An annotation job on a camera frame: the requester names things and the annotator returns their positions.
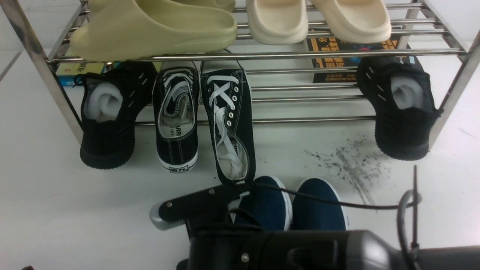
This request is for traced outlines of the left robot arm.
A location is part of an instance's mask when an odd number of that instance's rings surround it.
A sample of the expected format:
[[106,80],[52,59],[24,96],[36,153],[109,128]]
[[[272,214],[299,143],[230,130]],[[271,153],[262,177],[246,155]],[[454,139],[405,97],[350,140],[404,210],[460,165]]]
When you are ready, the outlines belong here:
[[478,270],[479,246],[420,249],[407,245],[404,215],[413,207],[417,221],[421,196],[406,191],[397,205],[371,206],[396,210],[400,249],[373,232],[288,231],[260,227],[249,214],[228,205],[246,198],[260,184],[230,183],[170,199],[149,213],[159,230],[186,225],[190,254],[178,270]]

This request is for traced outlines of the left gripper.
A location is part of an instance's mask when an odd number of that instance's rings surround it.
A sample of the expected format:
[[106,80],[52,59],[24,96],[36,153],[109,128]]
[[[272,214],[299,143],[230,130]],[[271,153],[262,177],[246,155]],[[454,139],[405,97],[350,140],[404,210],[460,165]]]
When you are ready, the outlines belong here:
[[158,203],[151,208],[149,217],[162,231],[182,225],[190,231],[224,222],[230,218],[227,214],[230,203],[248,195],[250,190],[249,183],[222,184]]

